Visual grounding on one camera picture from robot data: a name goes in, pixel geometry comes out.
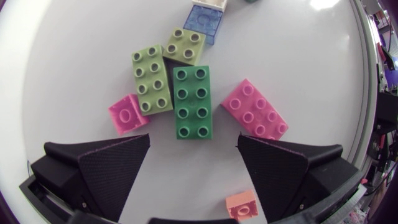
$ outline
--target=lego duplo brick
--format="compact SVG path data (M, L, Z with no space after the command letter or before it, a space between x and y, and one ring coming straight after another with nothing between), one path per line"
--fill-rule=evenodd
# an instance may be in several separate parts
M259 214L256 197L252 190L229 196L225 199L229 217L243 221Z
M206 43L214 45L223 12L202 6L193 6L184 29L206 35Z
M158 44L131 56L139 106L144 116L173 109L162 51Z
M279 140L289 128L274 107L247 79L221 105L256 137Z
M197 65L205 45L206 35L175 28L164 50L163 57L184 65Z
M224 12L228 1L227 0L192 0L192 3L197 6L203 6Z
M119 135L126 134L147 123L149 118L141 115L137 95L127 95L108 109Z
M174 69L177 139L211 139L210 70L208 66Z

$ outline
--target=green lego brick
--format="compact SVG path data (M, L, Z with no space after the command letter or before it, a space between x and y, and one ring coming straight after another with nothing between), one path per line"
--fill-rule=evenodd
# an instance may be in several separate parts
M158 44L131 55L138 101L144 116L173 109L162 52Z
M212 139L209 66L174 69L177 139Z
M163 57L186 65L197 65L205 45L205 39L205 34L175 28Z

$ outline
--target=pink lego brick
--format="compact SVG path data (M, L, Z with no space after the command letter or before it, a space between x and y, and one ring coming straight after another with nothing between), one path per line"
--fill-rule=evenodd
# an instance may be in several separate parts
M149 118L141 115L138 97L129 94L109 108L114 127L119 135L137 129L147 123Z
M225 199L229 217L242 221L258 216L256 198L252 190L229 196Z
M274 107L247 79L221 105L256 137L279 140L289 128Z

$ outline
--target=blue lego brick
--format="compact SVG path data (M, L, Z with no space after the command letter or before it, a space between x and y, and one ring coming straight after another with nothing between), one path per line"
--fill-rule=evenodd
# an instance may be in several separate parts
M223 12L202 6L193 6L184 29L206 34L206 43L214 45Z

